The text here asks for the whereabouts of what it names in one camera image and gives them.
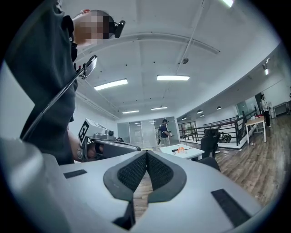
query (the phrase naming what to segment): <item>recessed ceiling light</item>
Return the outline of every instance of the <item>recessed ceiling light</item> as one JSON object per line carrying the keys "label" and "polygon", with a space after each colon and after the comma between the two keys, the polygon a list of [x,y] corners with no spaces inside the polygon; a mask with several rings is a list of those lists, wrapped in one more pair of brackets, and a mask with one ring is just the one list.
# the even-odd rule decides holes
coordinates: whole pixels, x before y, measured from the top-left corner
{"label": "recessed ceiling light", "polygon": [[127,79],[121,79],[121,80],[118,80],[118,81],[102,84],[100,86],[95,86],[94,89],[96,91],[99,91],[99,90],[102,90],[102,89],[105,89],[105,88],[109,88],[109,87],[113,87],[113,86],[119,86],[119,85],[123,85],[123,84],[127,84],[127,83],[128,83]]}
{"label": "recessed ceiling light", "polygon": [[124,111],[123,114],[126,114],[126,113],[134,113],[134,112],[139,112],[139,110],[135,110],[135,111]]}
{"label": "recessed ceiling light", "polygon": [[179,76],[179,75],[158,75],[157,80],[176,80],[176,81],[187,81],[189,76]]}
{"label": "recessed ceiling light", "polygon": [[157,107],[157,108],[152,108],[152,110],[159,110],[159,109],[166,109],[168,107]]}
{"label": "recessed ceiling light", "polygon": [[232,6],[233,0],[223,0],[229,7]]}

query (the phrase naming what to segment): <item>person standing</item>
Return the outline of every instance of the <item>person standing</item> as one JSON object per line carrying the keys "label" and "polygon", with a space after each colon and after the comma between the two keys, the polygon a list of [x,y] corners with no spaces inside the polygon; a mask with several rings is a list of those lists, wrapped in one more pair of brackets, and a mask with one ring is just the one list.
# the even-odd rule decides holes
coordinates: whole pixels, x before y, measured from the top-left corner
{"label": "person standing", "polygon": [[168,136],[173,136],[167,129],[168,121],[166,119],[163,120],[162,125],[160,127],[161,132],[161,144],[163,147],[168,147],[170,145]]}
{"label": "person standing", "polygon": [[266,124],[267,124],[267,127],[271,127],[270,125],[270,115],[269,115],[269,110],[271,109],[264,97],[264,94],[261,95],[261,103],[262,103],[262,107],[263,107],[263,111],[264,111],[264,117],[265,117],[265,120],[266,120]]}

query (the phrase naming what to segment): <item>dark gray shirt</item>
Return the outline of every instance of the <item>dark gray shirt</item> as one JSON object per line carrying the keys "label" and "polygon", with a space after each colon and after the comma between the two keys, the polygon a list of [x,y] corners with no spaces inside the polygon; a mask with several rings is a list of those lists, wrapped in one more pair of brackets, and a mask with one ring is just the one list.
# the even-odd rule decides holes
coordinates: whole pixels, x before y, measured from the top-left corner
{"label": "dark gray shirt", "polygon": [[[7,50],[9,68],[35,104],[22,134],[75,76],[69,31],[61,26],[63,17],[52,1],[46,1],[22,25]],[[67,126],[73,120],[76,89],[75,81],[43,116],[28,140],[43,153],[54,155],[60,165],[73,162]]]}

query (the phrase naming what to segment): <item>person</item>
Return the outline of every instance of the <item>person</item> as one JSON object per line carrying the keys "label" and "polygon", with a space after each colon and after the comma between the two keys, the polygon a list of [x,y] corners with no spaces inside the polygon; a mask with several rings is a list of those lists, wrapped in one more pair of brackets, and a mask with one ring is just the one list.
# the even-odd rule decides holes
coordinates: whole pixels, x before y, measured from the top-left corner
{"label": "person", "polygon": [[270,116],[269,116],[269,110],[271,109],[265,99],[265,96],[264,94],[261,95],[261,104],[262,104],[262,108],[263,108],[263,111],[264,111],[264,117],[265,117],[265,120],[266,120],[266,124],[267,124],[267,127],[271,127],[270,125]]}
{"label": "person", "polygon": [[163,120],[160,131],[161,131],[161,144],[164,147],[168,147],[170,145],[169,136],[172,137],[173,135],[167,129],[168,121],[166,119]]}
{"label": "person", "polygon": [[[77,48],[109,39],[113,27],[113,18],[100,10],[83,10],[73,19],[64,16],[56,0],[43,1],[23,23],[5,55],[14,77],[35,104],[21,136],[75,76]],[[74,120],[77,86],[76,80],[27,139],[42,153],[55,156],[59,165],[80,161],[79,141],[69,130],[69,122]],[[97,152],[103,152],[103,145],[88,145],[89,158]]]}

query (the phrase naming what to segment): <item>hand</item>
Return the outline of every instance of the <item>hand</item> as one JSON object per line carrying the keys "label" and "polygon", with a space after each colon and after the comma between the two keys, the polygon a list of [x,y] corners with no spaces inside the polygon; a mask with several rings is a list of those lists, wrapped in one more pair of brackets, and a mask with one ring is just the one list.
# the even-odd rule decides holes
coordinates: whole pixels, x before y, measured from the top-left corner
{"label": "hand", "polygon": [[[96,143],[91,143],[91,144],[88,145],[88,147],[87,147],[87,156],[88,156],[88,158],[95,158],[96,157],[96,153],[97,152],[96,152],[95,147],[96,147]],[[99,152],[103,153],[103,145],[102,144],[99,145],[98,153]]]}

